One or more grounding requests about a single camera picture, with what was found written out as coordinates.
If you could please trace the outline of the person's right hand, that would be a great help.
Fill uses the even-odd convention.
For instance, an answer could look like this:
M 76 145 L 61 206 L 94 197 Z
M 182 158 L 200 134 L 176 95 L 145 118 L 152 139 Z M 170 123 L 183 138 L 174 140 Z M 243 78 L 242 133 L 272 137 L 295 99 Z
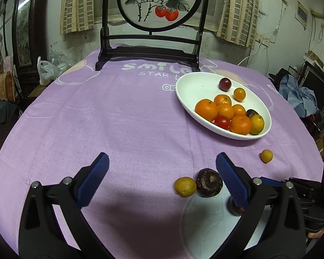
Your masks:
M 309 233 L 307 237 L 310 239 L 316 239 L 316 238 L 320 238 L 323 234 L 324 234 L 324 227 L 319 232 Z

